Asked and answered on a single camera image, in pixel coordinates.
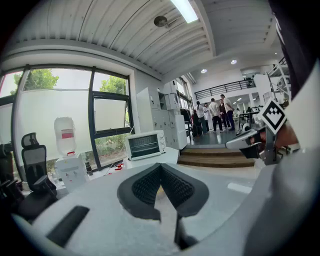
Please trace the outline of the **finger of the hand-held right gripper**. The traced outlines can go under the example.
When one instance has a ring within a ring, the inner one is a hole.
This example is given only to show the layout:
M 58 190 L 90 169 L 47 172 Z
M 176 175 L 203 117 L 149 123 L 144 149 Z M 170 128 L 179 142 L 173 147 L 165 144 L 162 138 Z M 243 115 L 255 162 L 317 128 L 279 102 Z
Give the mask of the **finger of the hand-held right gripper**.
M 261 143 L 255 143 L 249 147 L 241 148 L 240 151 L 247 159 L 259 159 L 261 146 Z

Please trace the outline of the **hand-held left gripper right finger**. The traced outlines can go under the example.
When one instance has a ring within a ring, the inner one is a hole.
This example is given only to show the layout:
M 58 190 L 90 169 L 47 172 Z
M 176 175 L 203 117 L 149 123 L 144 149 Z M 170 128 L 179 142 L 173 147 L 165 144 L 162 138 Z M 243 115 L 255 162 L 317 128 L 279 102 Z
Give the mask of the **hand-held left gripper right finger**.
M 163 163 L 160 184 L 181 217 L 195 216 L 209 198 L 209 189 L 202 181 Z

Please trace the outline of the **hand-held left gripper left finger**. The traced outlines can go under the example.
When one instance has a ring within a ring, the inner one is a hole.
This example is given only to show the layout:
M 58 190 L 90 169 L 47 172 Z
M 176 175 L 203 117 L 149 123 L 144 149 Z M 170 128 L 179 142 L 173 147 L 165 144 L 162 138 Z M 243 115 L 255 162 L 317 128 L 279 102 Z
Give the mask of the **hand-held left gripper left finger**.
M 144 220 L 161 220 L 155 208 L 157 192 L 161 186 L 162 166 L 155 163 L 124 180 L 117 188 L 117 198 L 133 217 Z

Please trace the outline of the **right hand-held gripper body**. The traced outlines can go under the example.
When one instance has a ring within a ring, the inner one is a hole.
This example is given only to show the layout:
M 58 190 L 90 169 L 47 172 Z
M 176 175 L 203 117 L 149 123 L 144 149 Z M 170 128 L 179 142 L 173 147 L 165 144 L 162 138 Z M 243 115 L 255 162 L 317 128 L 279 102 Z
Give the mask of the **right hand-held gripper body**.
M 279 162 L 276 148 L 277 133 L 287 118 L 283 108 L 273 99 L 269 99 L 257 114 L 258 120 L 253 127 L 238 134 L 225 143 L 229 150 L 240 150 L 252 144 L 261 144 L 260 158 L 265 165 L 274 165 Z

